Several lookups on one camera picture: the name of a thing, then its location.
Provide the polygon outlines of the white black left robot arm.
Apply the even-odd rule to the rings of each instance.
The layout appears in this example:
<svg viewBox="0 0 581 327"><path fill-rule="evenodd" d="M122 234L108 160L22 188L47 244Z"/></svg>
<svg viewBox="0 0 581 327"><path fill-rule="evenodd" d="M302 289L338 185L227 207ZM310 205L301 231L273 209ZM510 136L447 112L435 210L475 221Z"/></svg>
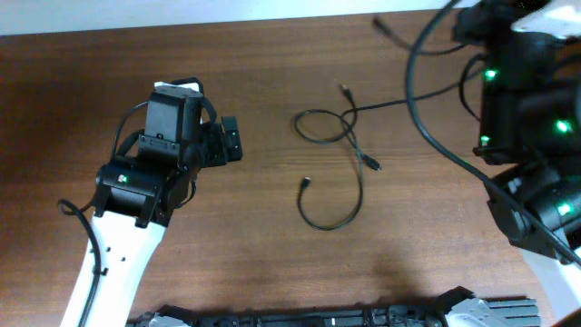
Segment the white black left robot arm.
<svg viewBox="0 0 581 327"><path fill-rule="evenodd" d="M195 195L198 172L242 158L235 118L216 114L200 82L157 82L144 107L145 127L115 139L96 175L92 218L58 204L89 238L64 326L125 325L173 212Z"/></svg>

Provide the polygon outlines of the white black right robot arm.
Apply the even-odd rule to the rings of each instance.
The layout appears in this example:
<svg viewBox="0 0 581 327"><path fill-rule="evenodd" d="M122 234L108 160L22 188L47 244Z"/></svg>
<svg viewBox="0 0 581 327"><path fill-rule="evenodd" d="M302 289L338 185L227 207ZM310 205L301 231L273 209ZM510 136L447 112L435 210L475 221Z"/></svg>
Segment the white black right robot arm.
<svg viewBox="0 0 581 327"><path fill-rule="evenodd" d="M558 52L580 39L577 1L480 1L458 13L456 42L483 48L476 156L504 165L488 208L541 282L557 318L580 310L580 80Z"/></svg>

